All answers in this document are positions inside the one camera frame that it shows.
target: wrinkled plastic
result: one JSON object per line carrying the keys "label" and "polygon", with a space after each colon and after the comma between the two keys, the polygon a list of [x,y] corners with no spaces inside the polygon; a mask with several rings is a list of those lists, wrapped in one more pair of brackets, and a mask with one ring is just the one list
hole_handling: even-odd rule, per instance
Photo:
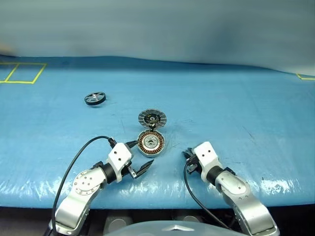
{"label": "wrinkled plastic", "polygon": [[[141,177],[107,185],[92,208],[199,208],[185,188],[181,152],[203,141],[267,206],[314,203],[314,82],[245,66],[40,60],[48,64],[33,85],[0,84],[0,206],[52,207],[82,145],[98,135],[136,139],[144,129],[138,115],[147,108],[167,116],[159,129],[164,152]],[[11,79],[17,73],[26,80],[35,69],[18,68]],[[84,97],[94,91],[105,92],[107,100],[87,106]],[[132,150],[134,169],[149,161],[137,147]],[[71,170],[61,199],[76,174],[104,162],[109,151],[106,140],[91,144]],[[197,173],[188,178],[207,207],[227,207]]]}
{"label": "wrinkled plastic", "polygon": [[1,50],[254,65],[315,75],[312,0],[7,0]]}

